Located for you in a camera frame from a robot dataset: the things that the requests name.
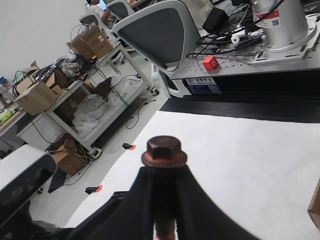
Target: cardboard box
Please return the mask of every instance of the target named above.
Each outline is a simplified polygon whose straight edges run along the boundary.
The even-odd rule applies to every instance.
[[[52,154],[52,157],[60,169],[73,176],[87,163],[86,159],[75,154],[79,154],[75,140],[67,138],[63,145],[57,149],[57,153]]]
[[[20,94],[15,102],[34,116],[49,109],[57,98],[58,95],[40,81]]]
[[[23,72],[28,72],[28,73],[27,73],[26,77],[24,78],[24,80],[22,80],[16,86],[16,90],[19,94],[22,94],[25,90],[27,90],[27,88],[29,88],[35,82],[35,79],[33,76],[39,69],[40,68],[37,65],[26,67],[26,68],[22,69]]]
[[[58,96],[62,96],[65,91],[61,89],[61,87],[59,87],[59,85],[56,85],[52,88],[52,91],[57,94]]]
[[[86,83],[83,86],[92,93],[92,89]],[[88,94],[82,89],[77,89],[67,100],[54,110],[54,113],[59,116],[70,127],[73,126],[74,114],[77,111],[78,105]]]
[[[61,69],[57,68],[54,72],[48,77],[48,79],[44,82],[45,85],[53,89],[55,86],[59,86],[63,89],[68,81],[67,76],[62,72]]]
[[[113,45],[95,23],[68,42],[67,46],[76,54],[82,55],[85,60],[91,60],[93,56],[100,59],[113,49]]]
[[[89,61],[95,56],[95,52],[82,40],[82,34],[77,36],[71,42],[66,44],[76,54],[81,55],[85,60]]]
[[[27,88],[29,88],[35,82],[34,74],[37,72],[38,70],[33,71],[32,74],[26,76],[24,80],[16,86],[16,90],[18,91],[19,94],[22,94],[25,90],[27,90]],[[63,89],[67,81],[68,81],[67,76],[61,71],[61,69],[57,68],[45,81],[45,85],[47,85],[50,89],[52,89],[56,85],[59,85],[59,87]]]
[[[308,214],[314,225],[320,229],[320,180],[315,188],[310,205],[308,207]]]
[[[106,98],[109,95],[109,92],[111,90],[111,80],[112,78],[109,77],[108,79],[104,80],[103,82],[100,82],[98,86],[96,86],[92,90],[92,94],[97,94],[103,98]]]
[[[104,57],[114,49],[113,45],[107,37],[101,32],[100,28],[95,25],[90,25],[90,30],[84,32],[82,39],[93,50],[98,59]]]

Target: wheel caster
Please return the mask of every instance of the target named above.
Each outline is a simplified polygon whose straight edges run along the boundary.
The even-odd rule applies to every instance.
[[[38,191],[36,191],[37,194],[42,194],[44,192],[44,189],[41,187],[38,189]]]

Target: white table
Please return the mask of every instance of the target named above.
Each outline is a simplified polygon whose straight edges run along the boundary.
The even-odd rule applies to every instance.
[[[119,74],[120,71],[111,61],[111,58],[119,51],[127,58],[128,62],[142,79],[142,84],[137,87],[136,90],[132,91],[130,94],[124,97],[125,102],[130,105],[144,90],[149,90],[151,93],[153,93],[154,91],[158,91],[156,90],[155,85],[150,82],[147,76],[142,72],[142,70],[121,44],[118,44],[110,53],[108,53],[102,59],[98,60],[96,64],[97,67],[107,62],[111,65],[114,71]],[[68,99],[68,97],[71,96],[71,94],[74,93],[78,88],[82,88],[88,93],[88,95],[90,94],[90,92],[85,87],[83,87],[83,81],[78,80],[72,86],[70,86],[66,94],[59,97],[58,100],[45,113],[67,133],[71,134],[85,149],[87,149],[89,155],[91,155],[93,158],[98,158],[101,155],[102,150],[96,147],[92,147],[92,144],[112,124],[112,122],[117,119],[117,117],[127,108],[127,106],[122,103],[118,107],[108,107],[107,111],[99,119],[99,125],[87,137],[82,138],[54,112],[55,109],[66,99]]]
[[[130,189],[147,141],[178,137],[191,172],[210,198],[262,240],[318,240],[307,208],[320,176],[320,124],[158,111],[66,227],[76,227]]]

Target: person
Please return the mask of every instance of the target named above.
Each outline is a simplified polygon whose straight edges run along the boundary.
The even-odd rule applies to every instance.
[[[212,8],[214,7],[210,0],[180,0],[188,8],[193,21],[198,30],[207,20]]]
[[[102,8],[98,6],[98,4],[100,3],[100,0],[86,0],[86,1],[89,4],[88,13],[97,14],[101,18],[102,22],[106,24],[111,14],[110,11],[108,9],[103,11]]]

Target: mesh chair back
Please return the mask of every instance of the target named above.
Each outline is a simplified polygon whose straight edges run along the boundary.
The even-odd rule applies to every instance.
[[[106,5],[106,7],[119,20],[125,19],[134,13],[126,0],[114,0]]]
[[[120,21],[113,31],[161,71],[172,74],[200,39],[186,5],[166,0]]]

